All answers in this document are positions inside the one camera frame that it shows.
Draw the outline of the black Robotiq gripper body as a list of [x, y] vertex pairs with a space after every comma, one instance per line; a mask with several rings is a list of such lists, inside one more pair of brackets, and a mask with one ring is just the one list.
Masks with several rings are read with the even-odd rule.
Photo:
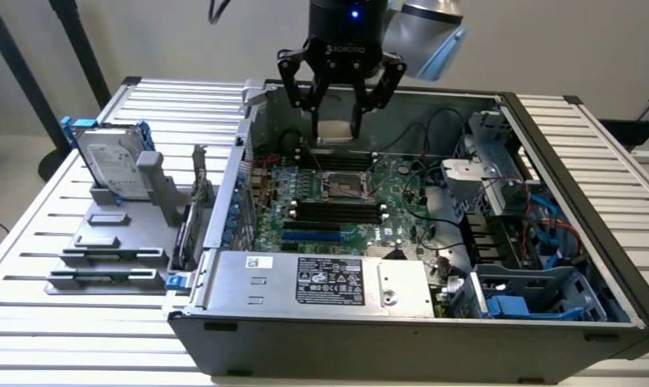
[[395, 81], [395, 57], [382, 50], [387, 1], [311, 1], [304, 61], [316, 83]]

